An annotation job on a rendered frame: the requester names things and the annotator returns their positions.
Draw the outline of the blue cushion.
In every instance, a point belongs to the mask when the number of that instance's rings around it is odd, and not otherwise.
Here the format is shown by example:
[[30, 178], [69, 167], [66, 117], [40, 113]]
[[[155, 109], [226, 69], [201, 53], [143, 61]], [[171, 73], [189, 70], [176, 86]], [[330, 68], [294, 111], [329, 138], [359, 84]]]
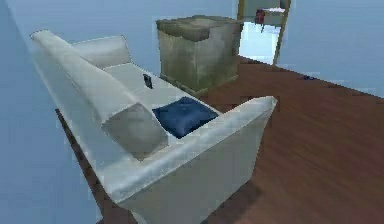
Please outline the blue cushion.
[[161, 126], [178, 139], [219, 116], [217, 112], [190, 97], [182, 97], [155, 108], [153, 113]]

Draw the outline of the white sofa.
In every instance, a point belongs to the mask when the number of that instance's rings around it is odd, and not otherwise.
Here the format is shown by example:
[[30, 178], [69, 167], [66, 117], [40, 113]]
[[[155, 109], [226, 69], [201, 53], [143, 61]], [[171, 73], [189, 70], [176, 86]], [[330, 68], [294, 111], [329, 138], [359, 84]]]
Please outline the white sofa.
[[30, 37], [75, 142], [109, 198], [138, 224], [201, 224], [251, 179], [276, 98], [252, 98], [178, 139], [153, 109], [186, 92], [133, 63], [123, 36], [74, 44], [49, 30]]

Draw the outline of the olive green box cabinet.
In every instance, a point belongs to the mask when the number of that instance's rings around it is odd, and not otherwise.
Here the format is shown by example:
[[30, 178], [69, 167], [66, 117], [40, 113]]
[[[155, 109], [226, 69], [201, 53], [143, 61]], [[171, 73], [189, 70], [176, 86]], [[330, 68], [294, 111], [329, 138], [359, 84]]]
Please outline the olive green box cabinet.
[[162, 79], [194, 96], [237, 79], [242, 21], [194, 15], [156, 27]]

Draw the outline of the wooden door frame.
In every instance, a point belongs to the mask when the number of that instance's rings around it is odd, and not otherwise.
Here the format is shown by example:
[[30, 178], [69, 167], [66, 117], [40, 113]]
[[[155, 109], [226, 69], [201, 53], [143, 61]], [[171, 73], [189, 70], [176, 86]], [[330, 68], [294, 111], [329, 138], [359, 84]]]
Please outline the wooden door frame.
[[[240, 55], [275, 65], [280, 53], [291, 0], [238, 0], [237, 18], [243, 23]], [[256, 11], [265, 11], [263, 24], [255, 23]]]

